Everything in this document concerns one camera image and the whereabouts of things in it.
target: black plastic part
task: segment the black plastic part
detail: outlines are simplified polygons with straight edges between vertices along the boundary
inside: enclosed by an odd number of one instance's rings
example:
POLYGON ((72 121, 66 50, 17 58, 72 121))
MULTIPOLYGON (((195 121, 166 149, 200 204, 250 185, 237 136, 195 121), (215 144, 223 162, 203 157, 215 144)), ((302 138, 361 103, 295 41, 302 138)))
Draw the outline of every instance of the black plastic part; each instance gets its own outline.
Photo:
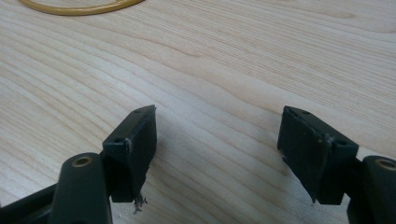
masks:
POLYGON ((396 161, 379 156, 364 158, 362 181, 373 223, 396 223, 396 161))
POLYGON ((140 196, 157 145, 155 106, 136 109, 103 142, 102 156, 115 203, 140 196))
POLYGON ((285 106, 277 148, 313 202, 341 203, 345 190, 340 180, 356 158, 356 143, 309 112, 285 106))
POLYGON ((56 185, 31 194, 0 209, 0 223, 47 223, 56 185))
POLYGON ((350 198, 347 208, 347 216, 350 224, 374 224, 374 214, 367 201, 367 196, 362 187, 363 165, 358 159, 355 159, 345 170, 346 178, 343 181, 346 194, 350 198))
POLYGON ((101 157, 83 153, 67 160, 55 190, 51 224, 112 223, 101 157))

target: wood grain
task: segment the wood grain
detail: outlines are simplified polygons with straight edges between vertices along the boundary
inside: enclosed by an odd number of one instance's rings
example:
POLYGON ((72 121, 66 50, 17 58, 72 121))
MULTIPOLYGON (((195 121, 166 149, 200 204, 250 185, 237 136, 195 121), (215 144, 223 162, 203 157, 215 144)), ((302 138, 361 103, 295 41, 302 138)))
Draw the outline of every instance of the wood grain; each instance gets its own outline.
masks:
POLYGON ((0 2, 0 200, 101 151, 132 110, 157 106, 143 194, 115 223, 347 223, 312 204, 276 149, 284 105, 396 158, 396 3, 147 0, 88 17, 0 2))

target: wooden table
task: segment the wooden table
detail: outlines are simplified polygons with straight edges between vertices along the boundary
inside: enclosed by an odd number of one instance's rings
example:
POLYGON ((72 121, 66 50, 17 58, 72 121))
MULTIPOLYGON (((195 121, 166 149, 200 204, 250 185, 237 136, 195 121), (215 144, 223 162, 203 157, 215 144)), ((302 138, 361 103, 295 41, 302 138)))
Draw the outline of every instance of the wooden table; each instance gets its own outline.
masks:
POLYGON ((147 0, 88 17, 0 2, 0 200, 57 181, 130 111, 157 106, 148 204, 115 223, 347 223, 276 149, 284 105, 396 158, 393 0, 147 0))

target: gold ring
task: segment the gold ring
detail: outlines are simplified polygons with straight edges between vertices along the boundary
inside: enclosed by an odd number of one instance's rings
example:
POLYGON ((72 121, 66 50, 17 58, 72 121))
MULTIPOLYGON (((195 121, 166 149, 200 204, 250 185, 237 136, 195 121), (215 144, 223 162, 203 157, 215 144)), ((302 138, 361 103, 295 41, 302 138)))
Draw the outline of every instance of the gold ring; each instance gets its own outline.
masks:
POLYGON ((20 2, 34 10, 45 12, 59 16, 88 16, 94 14, 105 13, 109 11, 119 10, 125 7, 130 7, 144 0, 116 0, 116 2, 108 3, 94 7, 50 7, 41 5, 31 0, 20 0, 20 2))

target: screw hole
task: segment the screw hole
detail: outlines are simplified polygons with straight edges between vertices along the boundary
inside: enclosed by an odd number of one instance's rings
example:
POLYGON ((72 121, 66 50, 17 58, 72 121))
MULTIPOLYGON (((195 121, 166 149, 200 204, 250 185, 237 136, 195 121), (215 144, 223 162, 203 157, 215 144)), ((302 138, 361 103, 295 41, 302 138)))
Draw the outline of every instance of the screw hole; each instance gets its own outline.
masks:
POLYGON ((384 159, 378 159, 376 160, 376 162, 382 166, 382 168, 388 169, 388 170, 392 170, 392 171, 396 171, 396 164, 392 161, 387 161, 384 159))
POLYGON ((91 157, 80 157, 78 159, 75 159, 72 163, 74 167, 82 167, 90 164, 92 162, 91 157))

